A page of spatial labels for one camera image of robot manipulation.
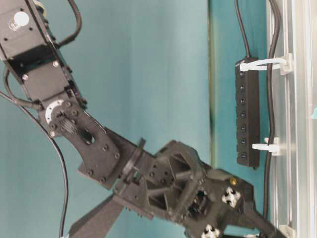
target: green wall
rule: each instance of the green wall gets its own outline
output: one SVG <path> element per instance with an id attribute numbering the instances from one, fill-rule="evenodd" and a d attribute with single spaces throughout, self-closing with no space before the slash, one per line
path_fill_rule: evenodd
<path id="1" fill-rule="evenodd" d="M 239 0 L 241 15 L 249 40 L 251 55 L 267 57 L 266 1 Z M 211 23 L 211 120 L 216 167 L 234 173 L 255 187 L 257 210 L 263 209 L 263 177 L 265 152 L 260 154 L 256 170 L 236 163 L 235 71 L 237 61 L 245 56 L 245 48 L 234 8 L 234 0 L 210 0 Z M 260 72 L 260 140 L 268 137 L 266 102 L 266 73 Z M 231 234 L 249 234 L 254 231 L 230 227 Z"/>
<path id="2" fill-rule="evenodd" d="M 77 0 L 83 30 L 62 49 L 88 112 L 156 152 L 181 140 L 210 158 L 206 0 Z M 66 0 L 42 0 L 58 39 L 74 30 Z M 22 96 L 18 85 L 14 91 Z M 63 180 L 56 152 L 22 112 L 0 100 L 0 237 L 56 238 Z M 67 232 L 109 192 L 77 174 L 81 158 L 60 144 L 70 182 Z M 109 238 L 183 237 L 183 228 L 124 211 Z"/>

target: wire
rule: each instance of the wire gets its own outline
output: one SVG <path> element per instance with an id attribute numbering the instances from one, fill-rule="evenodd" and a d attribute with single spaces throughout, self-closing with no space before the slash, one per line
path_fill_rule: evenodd
<path id="1" fill-rule="evenodd" d="M 10 95 L 10 98 L 12 99 L 12 102 L 18 106 L 23 106 L 23 107 L 27 107 L 27 108 L 33 108 L 36 110 L 40 110 L 42 108 L 41 104 L 33 103 L 30 101 L 26 101 L 26 100 L 15 97 L 15 95 L 12 93 L 10 86 L 9 86 L 9 74 L 10 74 L 10 71 L 6 67 L 4 70 L 4 74 L 3 74 L 3 83 L 4 83 L 5 89 L 7 90 L 8 94 Z"/>
<path id="2" fill-rule="evenodd" d="M 244 26 L 243 26 L 243 22 L 242 22 L 240 10 L 239 10 L 238 0 L 234 1 L 234 5 L 235 5 L 235 8 L 236 8 L 236 13 L 237 13 L 237 17 L 238 17 L 238 21 L 239 21 L 239 25 L 240 25 L 240 30 L 241 30 L 244 46 L 246 48 L 246 54 L 247 54 L 246 57 L 250 57 L 249 43 L 248 43 L 248 39 L 247 39 L 247 36 L 246 36 L 246 31 L 245 31 Z"/>
<path id="3" fill-rule="evenodd" d="M 77 23 L 77 26 L 76 26 L 76 31 L 71 34 L 70 36 L 66 37 L 64 40 L 62 40 L 61 42 L 59 42 L 58 44 L 58 47 L 62 47 L 64 45 L 67 45 L 68 43 L 74 41 L 76 39 L 76 37 L 78 36 L 81 28 L 82 28 L 82 25 L 83 25 L 83 22 L 82 22 L 82 17 L 81 17 L 81 14 L 80 14 L 80 11 L 75 3 L 74 0 L 68 0 L 71 8 L 73 9 L 73 12 L 75 14 L 75 17 L 76 17 L 76 23 Z"/>
<path id="4" fill-rule="evenodd" d="M 62 211 L 62 216 L 60 220 L 60 228 L 59 228 L 59 237 L 64 236 L 64 225 L 65 225 L 65 218 L 66 218 L 66 212 L 67 212 L 67 206 L 68 206 L 68 197 L 69 197 L 69 187 L 68 187 L 68 175 L 67 175 L 67 168 L 66 168 L 66 163 L 65 159 L 63 156 L 62 151 L 60 150 L 59 146 L 53 140 L 48 132 L 45 130 L 45 128 L 36 120 L 36 118 L 23 106 L 20 106 L 15 103 L 14 99 L 6 95 L 5 93 L 0 91 L 0 96 L 8 100 L 9 102 L 15 104 L 22 112 L 24 112 L 34 123 L 36 126 L 40 128 L 40 130 L 43 132 L 44 136 L 50 141 L 50 143 L 53 145 L 54 149 L 57 151 L 58 156 L 60 158 L 62 170 L 63 170 L 63 176 L 64 176 L 64 204 L 63 204 L 63 211 Z"/>
<path id="5" fill-rule="evenodd" d="M 274 14 L 274 35 L 269 50 L 269 58 L 273 58 L 276 50 L 277 40 L 281 25 L 281 13 L 279 11 L 276 0 L 269 0 Z M 267 103 L 268 103 L 268 115 L 269 115 L 269 139 L 268 144 L 274 143 L 275 137 L 275 116 L 273 106 L 273 89 L 272 89 L 272 71 L 273 64 L 267 66 Z M 270 177 L 270 165 L 271 165 L 272 153 L 266 154 L 265 171 L 264 171 L 264 197 L 263 197 L 263 216 L 265 219 L 268 218 L 268 207 L 269 207 L 269 177 Z"/>

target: robotic arm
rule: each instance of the robotic arm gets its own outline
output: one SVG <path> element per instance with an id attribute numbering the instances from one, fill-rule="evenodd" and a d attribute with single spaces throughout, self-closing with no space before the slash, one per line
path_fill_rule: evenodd
<path id="1" fill-rule="evenodd" d="M 108 128 L 86 111 L 70 67 L 50 32 L 43 9 L 32 0 L 0 0 L 0 57 L 37 110 L 51 137 L 66 137 L 79 151 L 78 171 L 113 195 L 77 221 L 70 238 L 104 238 L 124 207 L 147 219 L 182 225 L 188 238 L 234 238 L 227 225 L 285 238 L 256 211 L 253 187 L 197 152 L 171 141 L 155 155 Z M 16 103 L 26 103 L 15 98 Z"/>

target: power strip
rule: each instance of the power strip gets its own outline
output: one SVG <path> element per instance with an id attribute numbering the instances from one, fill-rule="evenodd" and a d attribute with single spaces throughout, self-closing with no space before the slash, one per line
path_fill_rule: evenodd
<path id="1" fill-rule="evenodd" d="M 257 58 L 244 58 L 236 63 L 236 113 L 237 113 L 237 162 L 240 165 L 258 167 L 260 153 L 252 144 L 260 140 L 259 73 L 240 71 L 241 63 Z"/>

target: white clip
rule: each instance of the white clip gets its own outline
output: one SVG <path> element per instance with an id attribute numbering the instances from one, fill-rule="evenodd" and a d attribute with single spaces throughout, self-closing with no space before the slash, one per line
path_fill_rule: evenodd
<path id="1" fill-rule="evenodd" d="M 282 57 L 271 58 L 271 59 L 261 59 L 261 60 L 253 61 L 251 63 L 241 63 L 240 71 L 241 72 L 246 72 L 249 70 L 266 71 L 267 66 L 263 64 L 270 64 L 270 63 L 274 63 L 273 69 L 280 69 L 281 75 L 286 75 L 293 71 L 293 68 L 294 68 L 293 54 L 288 53 Z"/>
<path id="2" fill-rule="evenodd" d="M 267 150 L 272 153 L 272 155 L 280 155 L 279 138 L 274 138 L 274 144 L 252 144 L 252 148 L 256 150 Z"/>

